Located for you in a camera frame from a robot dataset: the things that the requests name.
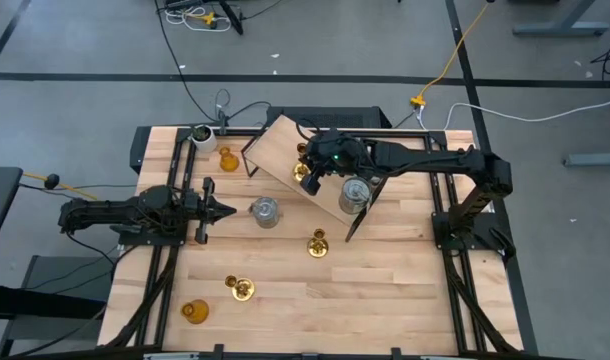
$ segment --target butcher block tabletop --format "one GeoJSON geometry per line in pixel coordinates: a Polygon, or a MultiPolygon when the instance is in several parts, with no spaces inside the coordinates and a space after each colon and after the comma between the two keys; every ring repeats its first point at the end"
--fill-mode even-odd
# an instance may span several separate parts
{"type": "MultiPolygon", "coordinates": [[[[176,130],[151,129],[137,193],[166,183],[176,130]]],[[[446,135],[449,150],[474,142],[470,131],[446,135]]],[[[443,258],[433,240],[429,176],[408,173],[390,178],[346,243],[349,227],[303,195],[263,170],[248,178],[240,151],[249,139],[218,137],[218,148],[229,147],[241,160],[234,172],[221,170],[218,149],[196,156],[191,187],[202,191],[203,178],[211,177],[218,201],[238,212],[208,225],[207,245],[193,240],[197,224],[190,223],[176,267],[163,350],[212,351],[215,344],[224,344],[226,352],[389,354],[398,347],[406,355],[456,355],[443,258]],[[272,229],[259,227],[248,212],[261,196],[278,202],[280,220],[272,229]],[[329,242],[322,258],[307,252],[317,228],[325,231],[329,242]],[[234,299],[225,286],[228,275],[254,282],[249,301],[234,299]],[[181,314],[182,305],[196,299],[209,305],[209,316],[198,325],[181,314]]],[[[381,140],[423,148],[419,139],[381,140]]],[[[188,146],[185,142],[176,186],[181,184],[188,146]]],[[[464,176],[454,178],[458,197],[464,199],[474,184],[464,176]]],[[[441,192],[447,194],[445,177],[439,179],[441,192]]],[[[152,247],[140,246],[119,263],[99,344],[116,336],[140,304],[151,253],[152,247]]],[[[164,250],[161,268],[166,254],[164,250]]],[[[522,348],[500,256],[484,250],[469,255],[481,308],[510,344],[522,348]]],[[[460,268],[458,258],[454,261],[460,268]]],[[[150,344],[158,302],[149,317],[150,344]]],[[[461,308],[468,347],[474,349],[471,319],[462,301],[461,308]]]]}

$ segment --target yellow cable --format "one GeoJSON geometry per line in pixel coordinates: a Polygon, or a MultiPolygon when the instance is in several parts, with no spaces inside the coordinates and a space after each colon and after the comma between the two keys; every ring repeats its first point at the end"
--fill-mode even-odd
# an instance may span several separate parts
{"type": "MultiPolygon", "coordinates": [[[[32,173],[23,172],[23,176],[27,176],[29,178],[36,179],[36,180],[47,181],[47,178],[45,176],[36,175],[36,174],[32,174],[32,173]]],[[[77,193],[79,195],[83,195],[83,196],[85,196],[87,198],[90,198],[92,200],[98,200],[98,198],[96,196],[88,194],[88,193],[86,193],[85,191],[82,191],[82,190],[74,189],[73,187],[71,187],[71,186],[69,186],[67,184],[59,183],[58,186],[62,187],[63,189],[67,189],[67,190],[69,190],[71,192],[75,192],[75,193],[77,193]]]]}
{"type": "Polygon", "coordinates": [[[465,38],[467,37],[469,32],[474,27],[476,27],[476,24],[481,19],[481,17],[485,13],[485,10],[487,9],[488,6],[489,6],[489,3],[485,4],[485,6],[483,6],[483,8],[481,9],[481,12],[479,12],[478,16],[476,16],[476,19],[474,19],[472,24],[467,28],[467,30],[465,30],[465,32],[463,33],[463,36],[461,36],[461,40],[458,42],[458,44],[456,44],[456,48],[454,49],[454,52],[452,53],[452,57],[449,59],[449,62],[447,62],[447,65],[445,65],[445,69],[443,70],[443,73],[436,79],[432,80],[429,84],[425,85],[425,87],[423,88],[423,90],[421,90],[421,92],[418,94],[418,96],[415,98],[412,98],[412,104],[425,105],[425,101],[423,100],[423,94],[425,93],[425,91],[427,91],[427,89],[429,89],[430,86],[436,84],[443,77],[445,77],[445,74],[447,74],[447,71],[449,70],[450,66],[452,66],[452,63],[454,62],[454,59],[456,59],[456,54],[458,54],[458,49],[460,49],[461,45],[463,45],[463,42],[465,41],[465,38]]]}

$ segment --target silver can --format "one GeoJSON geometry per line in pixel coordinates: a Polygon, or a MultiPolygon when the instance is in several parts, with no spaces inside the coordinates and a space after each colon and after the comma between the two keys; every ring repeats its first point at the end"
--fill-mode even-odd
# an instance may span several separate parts
{"type": "Polygon", "coordinates": [[[358,214],[367,206],[372,197],[369,183],[360,177],[352,177],[345,181],[338,205],[345,213],[358,214]]]}
{"type": "Polygon", "coordinates": [[[250,206],[250,212],[254,215],[258,226],[270,229],[278,224],[278,203],[268,197],[256,199],[250,206]]]}

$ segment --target wooden table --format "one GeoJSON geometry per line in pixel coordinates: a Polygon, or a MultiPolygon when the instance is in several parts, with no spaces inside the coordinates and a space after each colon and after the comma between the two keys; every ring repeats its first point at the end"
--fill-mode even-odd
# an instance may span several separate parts
{"type": "MultiPolygon", "coordinates": [[[[152,128],[137,192],[166,182],[175,134],[175,127],[152,128]]],[[[473,143],[469,131],[448,131],[447,139],[450,150],[473,143]]],[[[248,140],[218,139],[219,146],[229,146],[239,158],[248,140]]],[[[388,141],[422,148],[415,139],[388,141]]],[[[309,200],[262,170],[248,178],[242,163],[237,171],[224,172],[219,160],[217,152],[197,156],[192,187],[200,189],[203,177],[211,176],[218,200],[238,213],[208,227],[209,244],[198,245],[191,235],[182,247],[164,350],[212,351],[215,344],[224,344],[228,352],[389,354],[390,348],[400,347],[403,354],[457,353],[443,260],[433,242],[427,174],[391,178],[352,241],[345,243],[347,226],[309,200]],[[247,212],[260,196],[279,202],[281,219],[273,229],[260,228],[247,212]],[[330,243],[320,259],[306,251],[316,228],[326,231],[330,243]],[[227,275],[254,281],[253,298],[236,301],[224,285],[227,275]],[[210,307],[200,325],[180,313],[182,304],[194,299],[210,307]]],[[[439,178],[446,194],[444,177],[439,178]]],[[[460,199],[473,186],[464,176],[455,176],[455,184],[460,199]]],[[[113,338],[140,303],[151,251],[142,246],[119,264],[99,344],[113,338]]],[[[469,253],[481,307],[508,342],[521,348],[500,257],[492,251],[469,253]]],[[[470,316],[462,302],[461,308],[473,349],[470,316]]],[[[152,342],[158,309],[155,304],[146,343],[152,342]]]]}

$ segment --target gray floor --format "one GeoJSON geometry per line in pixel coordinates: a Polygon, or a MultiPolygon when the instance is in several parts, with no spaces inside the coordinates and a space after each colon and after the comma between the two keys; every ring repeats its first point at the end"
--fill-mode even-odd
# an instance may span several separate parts
{"type": "MultiPolygon", "coordinates": [[[[474,76],[599,79],[600,67],[588,62],[609,48],[610,31],[587,39],[511,34],[513,24],[555,18],[571,2],[558,8],[496,1],[466,42],[474,76]]],[[[0,34],[19,3],[0,0],[0,34]]],[[[251,14],[271,3],[249,0],[242,6],[251,14]]],[[[482,3],[457,0],[463,26],[482,3]]],[[[146,0],[34,0],[0,56],[0,72],[173,73],[153,10],[146,0]]],[[[610,22],[610,0],[597,2],[586,18],[610,22]]],[[[239,37],[166,24],[179,62],[193,74],[435,76],[454,47],[445,4],[435,0],[286,0],[246,26],[239,37]]],[[[457,63],[448,73],[461,75],[457,63]]],[[[421,86],[190,84],[207,109],[213,109],[220,88],[232,94],[230,111],[255,100],[378,105],[397,122],[409,113],[409,98],[421,86]]],[[[483,106],[523,117],[610,100],[609,89],[478,88],[478,93],[483,106]]],[[[436,86],[426,99],[426,125],[441,128],[450,105],[467,102],[467,95],[464,87],[436,86]]],[[[234,124],[263,119],[264,110],[257,108],[234,124]]],[[[202,120],[179,83],[0,81],[0,165],[57,172],[69,184],[134,183],[127,164],[136,126],[202,120]]],[[[485,121],[495,152],[513,165],[508,211],[541,354],[610,359],[610,169],[561,166],[568,153],[610,151],[610,107],[540,124],[491,115],[485,121]]],[[[404,127],[418,126],[408,121],[404,127]]],[[[469,110],[456,110],[451,128],[473,129],[469,110]]],[[[94,191],[103,198],[131,192],[94,191]]],[[[18,286],[34,254],[93,255],[59,234],[63,200],[19,190],[0,234],[0,284],[18,286]]],[[[116,241],[103,228],[79,236],[101,249],[116,241]]]]}

